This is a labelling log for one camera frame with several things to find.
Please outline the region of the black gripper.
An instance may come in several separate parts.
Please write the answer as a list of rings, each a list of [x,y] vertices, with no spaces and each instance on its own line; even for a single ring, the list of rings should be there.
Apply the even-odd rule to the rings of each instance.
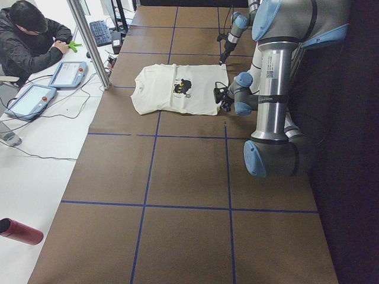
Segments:
[[[226,41],[224,44],[224,52],[222,53],[222,57],[219,60],[219,65],[225,64],[226,59],[229,57],[231,52],[235,49],[236,44]]]
[[[227,99],[225,101],[221,101],[220,108],[222,108],[226,112],[230,112],[234,101],[235,101],[234,100],[234,94],[233,94],[233,92],[229,91],[229,89],[228,89]]]

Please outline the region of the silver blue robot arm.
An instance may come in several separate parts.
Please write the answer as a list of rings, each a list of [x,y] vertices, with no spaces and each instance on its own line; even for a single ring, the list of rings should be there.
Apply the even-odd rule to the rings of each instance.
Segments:
[[[311,141],[288,112],[290,86],[307,49],[340,43],[346,37],[349,1],[249,1],[248,15],[235,12],[220,63],[250,28],[256,43],[247,72],[229,86],[216,84],[214,99],[237,115],[257,113],[256,130],[243,148],[245,166],[254,176],[307,173],[315,158]]]
[[[224,43],[224,52],[220,55],[219,65],[225,64],[225,61],[230,56],[231,52],[235,50],[239,39],[242,34],[249,28],[253,26],[256,14],[262,1],[248,1],[249,13],[248,15],[243,15],[240,12],[233,12],[230,16],[231,27],[228,33],[220,33],[217,36],[217,41]]]

